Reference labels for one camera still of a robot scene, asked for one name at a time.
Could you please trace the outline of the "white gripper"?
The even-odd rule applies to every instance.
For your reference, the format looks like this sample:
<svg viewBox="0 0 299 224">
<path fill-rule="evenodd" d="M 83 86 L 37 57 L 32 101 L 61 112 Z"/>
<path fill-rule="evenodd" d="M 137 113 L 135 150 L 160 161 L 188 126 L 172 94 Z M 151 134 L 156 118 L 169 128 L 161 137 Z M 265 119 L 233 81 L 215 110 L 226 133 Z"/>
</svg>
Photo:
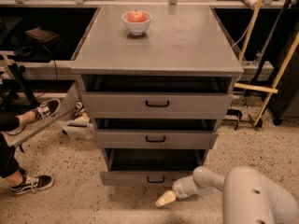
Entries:
<svg viewBox="0 0 299 224">
<path fill-rule="evenodd" d="M 179 199 L 186 199 L 193 195 L 203 196 L 214 194 L 215 189 L 208 184 L 199 182 L 197 183 L 192 175 L 182 177 L 174 182 L 172 190 L 166 191 L 156 201 L 157 207 L 163 207 L 167 204 L 174 202 L 177 197 Z"/>
</svg>

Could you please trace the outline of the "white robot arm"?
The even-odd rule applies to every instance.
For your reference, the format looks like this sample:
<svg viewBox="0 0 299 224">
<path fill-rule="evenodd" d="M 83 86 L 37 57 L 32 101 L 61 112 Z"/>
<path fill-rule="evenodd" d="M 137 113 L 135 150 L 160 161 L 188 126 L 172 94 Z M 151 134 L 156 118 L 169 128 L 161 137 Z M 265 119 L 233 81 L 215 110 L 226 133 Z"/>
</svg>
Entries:
<svg viewBox="0 0 299 224">
<path fill-rule="evenodd" d="M 297 224 L 299 205 L 283 187 L 247 166 L 219 175 L 199 166 L 173 183 L 157 201 L 162 207 L 193 195 L 222 193 L 223 224 Z"/>
</svg>

